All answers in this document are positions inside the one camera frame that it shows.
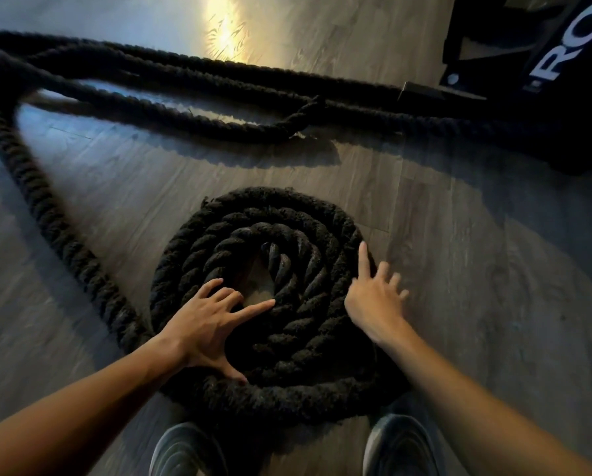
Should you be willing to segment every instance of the person's left arm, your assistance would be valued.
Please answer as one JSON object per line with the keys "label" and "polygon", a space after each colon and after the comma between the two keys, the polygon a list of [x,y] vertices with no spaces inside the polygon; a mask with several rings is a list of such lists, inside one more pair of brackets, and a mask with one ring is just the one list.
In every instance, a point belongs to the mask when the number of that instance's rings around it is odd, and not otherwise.
{"label": "person's left arm", "polygon": [[1,422],[0,476],[86,474],[146,401],[186,366],[216,368],[245,381],[226,360],[226,337],[275,302],[231,313],[241,293],[221,288],[209,296],[222,282],[207,282],[133,353]]}

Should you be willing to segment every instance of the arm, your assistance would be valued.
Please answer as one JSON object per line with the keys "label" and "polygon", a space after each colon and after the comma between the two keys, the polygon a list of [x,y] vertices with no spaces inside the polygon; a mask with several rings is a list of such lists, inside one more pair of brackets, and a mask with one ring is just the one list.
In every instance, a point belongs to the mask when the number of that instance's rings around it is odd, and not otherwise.
{"label": "arm", "polygon": [[133,353],[1,422],[0,476],[86,474],[153,393],[186,366],[210,366],[245,381],[226,360],[226,337],[275,302],[230,313],[243,299],[239,292],[221,288],[208,297],[222,282],[207,282]]}
{"label": "arm", "polygon": [[423,394],[444,436],[474,475],[592,475],[592,464],[563,447],[496,399],[431,349],[403,318],[400,274],[387,282],[388,264],[371,278],[366,244],[360,246],[359,275],[345,305],[364,330]]}

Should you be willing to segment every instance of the gray shoe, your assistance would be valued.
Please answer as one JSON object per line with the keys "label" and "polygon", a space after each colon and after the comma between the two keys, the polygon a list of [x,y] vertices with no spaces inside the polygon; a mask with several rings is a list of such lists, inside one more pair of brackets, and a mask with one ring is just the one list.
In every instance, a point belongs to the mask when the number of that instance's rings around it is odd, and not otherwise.
{"label": "gray shoe", "polygon": [[149,476],[228,476],[217,441],[195,424],[173,426],[161,437],[150,461]]}
{"label": "gray shoe", "polygon": [[426,429],[406,415],[387,415],[373,427],[364,450],[363,476],[439,476]]}

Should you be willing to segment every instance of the battle rope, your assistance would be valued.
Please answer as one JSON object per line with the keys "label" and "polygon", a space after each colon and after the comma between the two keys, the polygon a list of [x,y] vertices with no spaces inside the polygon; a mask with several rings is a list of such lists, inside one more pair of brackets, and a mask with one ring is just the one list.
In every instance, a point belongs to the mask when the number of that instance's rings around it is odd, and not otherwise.
{"label": "battle rope", "polygon": [[[292,113],[271,125],[231,124],[72,81],[99,70],[192,87]],[[276,307],[228,341],[249,385],[186,369],[163,391],[214,417],[273,424],[317,423],[368,413],[407,387],[391,361],[350,322],[343,300],[355,275],[359,230],[339,207],[293,191],[249,188],[207,202],[169,243],[152,285],[150,324],[138,316],[94,254],[71,229],[45,175],[15,129],[22,96],[45,88],[97,108],[154,119],[191,133],[244,142],[287,140],[310,124],[441,135],[536,135],[555,125],[413,117],[399,113],[397,87],[224,63],[108,42],[0,31],[0,158],[43,236],[78,279],[126,352],[154,333],[208,279],[231,279],[263,247]],[[312,379],[312,367],[356,359],[351,375]]]}

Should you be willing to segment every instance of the wooden floor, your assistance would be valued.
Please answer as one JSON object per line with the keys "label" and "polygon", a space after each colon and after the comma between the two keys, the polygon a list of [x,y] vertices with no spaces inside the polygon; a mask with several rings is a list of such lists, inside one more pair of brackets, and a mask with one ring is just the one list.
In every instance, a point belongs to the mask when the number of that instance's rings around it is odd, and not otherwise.
{"label": "wooden floor", "polygon": [[[435,85],[452,2],[0,0],[0,28]],[[145,96],[225,119],[269,117],[222,102]],[[403,273],[422,336],[592,459],[592,175],[561,175],[461,140],[312,129],[280,146],[247,147],[55,110],[25,105],[22,134],[78,230],[139,308],[148,307],[165,244],[205,196],[292,186],[355,217],[376,257]],[[0,163],[0,420],[118,356]],[[157,395],[93,474],[147,474],[157,439],[183,416]],[[255,444],[258,454],[245,451],[232,472],[263,463],[268,475],[357,475],[368,431],[365,417],[294,428],[271,435],[281,447],[270,448],[241,429],[241,445]],[[464,473],[443,441],[442,450],[449,473]]]}

